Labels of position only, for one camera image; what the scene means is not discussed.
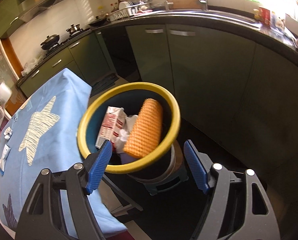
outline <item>yellow star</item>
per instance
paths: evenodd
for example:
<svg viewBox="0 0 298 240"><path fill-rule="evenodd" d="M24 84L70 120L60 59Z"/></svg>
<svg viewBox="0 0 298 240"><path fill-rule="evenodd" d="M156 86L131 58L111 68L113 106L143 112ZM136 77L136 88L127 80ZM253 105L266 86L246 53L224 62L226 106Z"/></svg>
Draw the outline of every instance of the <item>yellow star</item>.
<svg viewBox="0 0 298 240"><path fill-rule="evenodd" d="M27 160L30 166L32 165L33 158L36 155L36 149L38 148L40 137L60 120L60 116L51 113L55 99L56 96L47 103L41 112L35 112L32 114L28 130L20 144L19 152L24 148L27 148Z"/></svg>

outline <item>red fabric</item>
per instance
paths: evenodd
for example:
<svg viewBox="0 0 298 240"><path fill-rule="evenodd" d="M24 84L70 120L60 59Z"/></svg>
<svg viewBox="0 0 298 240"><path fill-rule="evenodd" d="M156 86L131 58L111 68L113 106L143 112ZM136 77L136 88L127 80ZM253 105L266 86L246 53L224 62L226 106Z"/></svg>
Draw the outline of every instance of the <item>red fabric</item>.
<svg viewBox="0 0 298 240"><path fill-rule="evenodd" d="M128 231L120 233L119 235L107 238L107 240L135 240Z"/></svg>

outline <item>white plastic lid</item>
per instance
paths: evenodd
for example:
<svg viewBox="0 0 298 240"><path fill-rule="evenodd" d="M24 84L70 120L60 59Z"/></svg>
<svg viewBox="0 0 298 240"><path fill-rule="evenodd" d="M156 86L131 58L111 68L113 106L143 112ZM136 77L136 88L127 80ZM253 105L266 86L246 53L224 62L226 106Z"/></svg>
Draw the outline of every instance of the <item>white plastic lid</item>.
<svg viewBox="0 0 298 240"><path fill-rule="evenodd" d="M12 95L11 89L4 83L0 85L0 100L3 102L7 102Z"/></svg>

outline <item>range hood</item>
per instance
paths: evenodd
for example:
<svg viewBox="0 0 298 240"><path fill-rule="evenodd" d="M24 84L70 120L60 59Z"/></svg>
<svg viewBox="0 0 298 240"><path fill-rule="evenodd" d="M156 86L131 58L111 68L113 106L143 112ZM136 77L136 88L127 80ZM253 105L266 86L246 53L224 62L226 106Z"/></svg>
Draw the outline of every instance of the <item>range hood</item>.
<svg viewBox="0 0 298 240"><path fill-rule="evenodd" d="M47 10L52 5L55 5L61 1L63 0L39 0L34 5L32 5L31 8L23 11L23 13L19 16L19 19L27 23L41 12Z"/></svg>

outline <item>blue gripper pad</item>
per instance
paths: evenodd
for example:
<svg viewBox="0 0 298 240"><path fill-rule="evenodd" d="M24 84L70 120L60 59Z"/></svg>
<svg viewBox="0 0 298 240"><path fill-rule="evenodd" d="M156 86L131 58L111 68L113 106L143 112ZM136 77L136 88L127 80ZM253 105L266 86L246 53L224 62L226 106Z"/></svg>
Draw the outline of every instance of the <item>blue gripper pad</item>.
<svg viewBox="0 0 298 240"><path fill-rule="evenodd" d="M208 174L197 156L199 152L190 145L188 140L185 141L184 154L198 189L207 194L210 189Z"/></svg>
<svg viewBox="0 0 298 240"><path fill-rule="evenodd" d="M97 154L98 157L89 171L88 184L85 188L89 194L99 187L100 181L112 155L111 142L107 141L105 145L102 145Z"/></svg>

